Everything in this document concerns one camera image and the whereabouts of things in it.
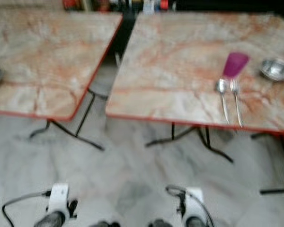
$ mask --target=table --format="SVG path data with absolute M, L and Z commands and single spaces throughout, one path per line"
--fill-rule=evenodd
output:
M 119 14 L 0 10 L 0 114 L 47 119 L 47 128 L 70 121 L 121 21 Z
M 232 94 L 225 120 L 215 83 L 227 55 L 245 52 L 251 60 L 239 77 L 240 127 Z M 284 59 L 284 20 L 273 15 L 174 13 L 139 15 L 106 107 L 109 117 L 172 123 L 170 142 L 192 130 L 207 148 L 208 126 L 284 134 L 284 83 L 259 75 L 263 59 Z M 175 123 L 193 125 L 175 135 Z M 206 139 L 200 130 L 206 128 Z

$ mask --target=black cable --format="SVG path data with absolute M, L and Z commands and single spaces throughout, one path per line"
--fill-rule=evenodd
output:
M 179 197 L 180 194 L 182 194 L 182 193 L 188 194 L 191 198 L 193 198 L 203 208 L 203 210 L 205 211 L 211 226 L 214 227 L 213 218 L 212 218 L 211 214 L 209 213 L 209 211 L 207 210 L 206 206 L 197 197 L 195 197 L 192 193 L 190 193 L 185 188 L 182 188 L 182 187 L 179 187 L 179 186 L 175 186 L 175 185 L 168 185 L 166 187 L 166 191 L 167 191 L 167 193 L 169 195 L 172 195 L 174 197 Z
M 33 198 L 33 197 L 38 197 L 38 196 L 49 197 L 50 195 L 51 195 L 51 191 L 48 190 L 48 191 L 45 191 L 45 192 L 31 193 L 31 194 L 27 194 L 27 195 L 24 195 L 24 196 L 21 196 L 21 197 L 12 199 L 12 200 L 6 202 L 6 203 L 2 206 L 2 214 L 3 214 L 3 216 L 5 217 L 5 219 L 9 222 L 10 226 L 11 226 L 11 227 L 14 227 L 14 224 L 13 224 L 11 218 L 10 218 L 10 217 L 7 215 L 7 213 L 5 212 L 5 208 L 6 208 L 7 206 L 9 206 L 10 204 L 19 202 L 19 201 L 21 201 L 21 200 L 25 200 L 25 199 L 29 199 L 29 198 Z

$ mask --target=table frame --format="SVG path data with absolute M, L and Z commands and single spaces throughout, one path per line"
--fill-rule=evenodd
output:
M 85 143 L 88 143 L 88 144 L 94 146 L 95 148 L 97 148 L 100 151 L 104 151 L 105 148 L 102 145 L 99 145 L 99 144 L 97 144 L 97 143 L 95 143 L 95 142 L 93 142 L 91 140 L 88 140 L 88 139 L 86 139 L 84 137 L 81 137 L 79 135 L 79 133 L 81 131 L 81 128 L 82 128 L 82 126 L 83 126 L 83 124 L 84 124 L 84 122 L 85 122 L 85 120 L 87 118 L 87 115 L 88 115 L 88 113 L 89 113 L 89 111 L 90 111 L 90 109 L 91 109 L 91 107 L 92 107 L 96 97 L 99 97 L 99 98 L 101 98 L 103 100 L 107 100 L 108 99 L 107 96 L 98 94 L 98 93 L 96 93 L 96 92 L 94 92 L 94 91 L 92 91 L 90 89 L 88 89 L 88 93 L 90 93 L 92 95 L 92 98 L 89 101 L 88 107 L 86 108 L 86 110 L 84 112 L 84 115 L 83 115 L 83 117 L 82 117 L 82 119 L 81 119 L 81 121 L 80 121 L 80 123 L 79 123 L 75 133 L 71 132 L 70 130 L 68 130 L 67 128 L 65 128 L 61 124 L 59 124 L 57 121 L 54 121 L 52 119 L 47 119 L 46 120 L 46 126 L 44 128 L 42 128 L 42 129 L 38 129 L 38 130 L 33 131 L 30 134 L 29 138 L 32 139 L 36 135 L 38 135 L 40 133 L 43 133 L 43 132 L 46 132 L 49 129 L 50 124 L 52 123 L 53 125 L 57 126 L 59 129 L 61 129 L 63 132 L 67 133 L 68 135 L 70 135 L 70 136 L 72 136 L 72 137 L 74 137 L 74 138 L 76 138 L 76 139 L 78 139 L 80 141 L 83 141 Z
M 257 133 L 257 134 L 253 134 L 251 135 L 250 137 L 255 140 L 259 137 L 262 137 L 262 136 L 266 136 L 268 135 L 267 133 Z M 279 140 L 281 142 L 281 146 L 282 146 L 282 150 L 283 150 L 283 153 L 284 153 L 284 138 L 282 135 L 279 136 Z M 281 194 L 281 193 L 284 193 L 284 188 L 278 188 L 278 189 L 265 189 L 265 190 L 260 190 L 260 194 L 261 195 L 267 195 L 267 194 Z
M 175 135 L 175 123 L 173 122 L 171 124 L 171 137 L 170 138 L 164 138 L 164 139 L 158 139 L 158 140 L 153 140 L 147 144 L 145 144 L 145 146 L 151 147 L 153 145 L 158 145 L 158 144 L 164 144 L 164 143 L 169 143 L 169 142 L 173 142 L 175 140 L 178 140 L 186 135 L 188 135 L 189 133 L 191 133 L 192 131 L 197 130 L 198 132 L 198 136 L 201 140 L 201 142 L 203 143 L 203 145 L 210 151 L 212 151 L 213 153 L 220 155 L 222 157 L 224 157 L 225 159 L 227 159 L 229 162 L 233 163 L 233 159 L 231 157 L 229 157 L 227 154 L 225 154 L 223 151 L 218 150 L 216 148 L 213 148 L 210 144 L 210 136 L 209 136 L 209 129 L 208 126 L 205 126 L 205 134 L 206 134 L 206 139 L 202 133 L 201 127 L 198 126 L 192 126 L 189 129 L 186 129 L 185 131 L 181 132 L 178 135 Z

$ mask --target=gray marble floor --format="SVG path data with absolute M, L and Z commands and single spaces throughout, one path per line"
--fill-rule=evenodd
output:
M 107 94 L 116 70 L 104 62 L 92 89 Z M 88 98 L 76 119 L 65 124 L 69 129 L 75 130 Z M 231 165 L 206 150 L 195 132 L 145 148 L 146 142 L 168 136 L 170 126 L 106 119 L 104 109 L 105 102 L 96 99 L 81 132 L 103 144 L 103 153 L 54 126 L 29 140 L 44 121 L 0 116 L 0 209 L 11 198 L 67 182 L 70 197 L 79 199 L 78 218 L 67 227 L 87 227 L 101 219 L 145 227 L 154 218 L 180 227 L 178 201 L 164 192 L 173 183 L 201 187 L 217 227 L 284 227 L 284 195 L 258 193 L 284 186 L 284 157 L 275 138 L 251 140 L 248 132 L 211 130 L 212 144 L 235 159 Z M 31 227 L 46 205 L 47 199 L 31 199 L 7 210 L 16 227 Z M 0 227 L 7 226 L 0 210 Z

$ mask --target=metal fork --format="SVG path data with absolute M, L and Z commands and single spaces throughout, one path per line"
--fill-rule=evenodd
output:
M 237 82 L 236 79 L 231 80 L 231 91 L 233 92 L 233 94 L 235 96 L 239 125 L 241 127 L 243 127 L 243 121 L 242 121 L 242 118 L 241 118 L 241 113 L 240 113 L 240 109 L 239 109 L 239 100 L 238 100 L 239 86 L 238 86 L 238 82 Z

